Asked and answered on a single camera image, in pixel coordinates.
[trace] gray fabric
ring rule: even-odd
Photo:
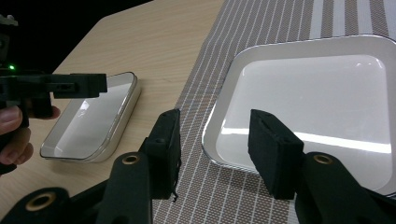
[[[394,39],[395,12],[393,0],[226,0],[176,104],[179,199],[155,201],[154,222],[298,223],[293,203],[273,200],[259,176],[219,167],[203,153],[203,128],[227,69],[236,54],[255,45],[357,34]]]

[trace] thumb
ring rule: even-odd
[[[12,132],[20,127],[22,112],[17,106],[0,109],[0,134]]]

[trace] dark background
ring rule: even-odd
[[[52,73],[100,19],[148,1],[0,0],[0,14],[19,23],[0,27],[10,35],[7,63]]]

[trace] wooden table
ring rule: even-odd
[[[100,163],[47,161],[39,149],[56,120],[31,120],[35,154],[0,178],[0,218],[37,189],[61,187],[73,196],[107,179],[120,154],[137,151],[158,116],[174,108],[222,2],[155,0],[101,19],[55,73],[137,75],[142,93],[116,152]],[[64,110],[68,102],[53,104]]]

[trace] enamel tray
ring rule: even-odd
[[[304,152],[338,158],[358,182],[396,192],[396,45],[357,35],[256,46],[233,60],[205,125],[216,164],[257,174],[248,155],[250,109],[276,115]]]
[[[41,146],[41,156],[104,161],[116,150],[140,92],[137,77],[127,72],[107,77],[107,93],[71,100]]]

